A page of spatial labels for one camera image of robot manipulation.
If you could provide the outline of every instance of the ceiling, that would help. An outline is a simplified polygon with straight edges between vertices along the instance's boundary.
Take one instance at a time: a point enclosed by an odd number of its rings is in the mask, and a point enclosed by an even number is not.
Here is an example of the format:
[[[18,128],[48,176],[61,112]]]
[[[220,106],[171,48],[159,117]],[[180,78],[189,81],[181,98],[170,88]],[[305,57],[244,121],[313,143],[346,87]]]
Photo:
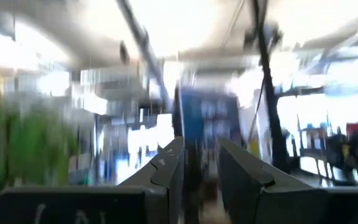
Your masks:
[[[158,57],[199,60],[241,55],[244,32],[251,29],[250,0],[130,0],[147,29]],[[132,61],[134,39],[113,0],[0,0],[0,12],[35,27],[67,54],[75,68],[120,64],[123,40]],[[298,50],[336,45],[358,31],[358,1],[274,0],[268,21],[284,33],[283,45]]]

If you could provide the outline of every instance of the blue banner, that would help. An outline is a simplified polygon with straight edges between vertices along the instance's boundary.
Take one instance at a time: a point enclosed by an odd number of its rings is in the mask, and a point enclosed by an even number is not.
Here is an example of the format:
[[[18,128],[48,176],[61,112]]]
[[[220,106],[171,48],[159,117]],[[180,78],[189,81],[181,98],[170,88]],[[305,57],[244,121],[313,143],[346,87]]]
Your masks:
[[[219,138],[241,143],[237,97],[193,88],[181,89],[186,144],[213,148]]]

